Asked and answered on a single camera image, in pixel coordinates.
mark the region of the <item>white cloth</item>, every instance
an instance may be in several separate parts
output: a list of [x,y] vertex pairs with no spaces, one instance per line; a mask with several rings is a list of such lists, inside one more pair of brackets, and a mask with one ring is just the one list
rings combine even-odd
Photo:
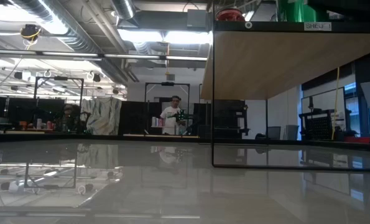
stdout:
[[178,129],[177,120],[175,118],[168,118],[169,116],[173,116],[174,114],[178,113],[180,108],[173,108],[172,106],[167,107],[163,110],[160,117],[164,119],[164,127],[162,129],[162,133],[167,134],[176,134],[175,130]]

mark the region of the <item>red object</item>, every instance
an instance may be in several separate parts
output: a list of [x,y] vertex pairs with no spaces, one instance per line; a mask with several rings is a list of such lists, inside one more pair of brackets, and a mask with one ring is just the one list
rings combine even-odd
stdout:
[[246,21],[239,9],[223,9],[216,14],[216,19],[218,21]]
[[353,143],[366,143],[366,144],[369,144],[370,143],[370,137],[360,137],[360,138],[357,138],[357,137],[345,137],[344,140],[346,142],[353,142]]

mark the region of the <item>wooden shelf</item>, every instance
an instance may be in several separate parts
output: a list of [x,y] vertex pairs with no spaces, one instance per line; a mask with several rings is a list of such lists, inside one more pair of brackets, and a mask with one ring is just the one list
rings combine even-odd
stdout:
[[[217,22],[215,99],[265,100],[369,54],[370,24],[360,33],[345,33],[343,27],[352,25],[342,24],[335,24],[338,32],[334,25],[330,32],[304,32],[304,23],[258,22],[246,30],[243,22]],[[211,56],[201,91],[205,100],[212,99]]]

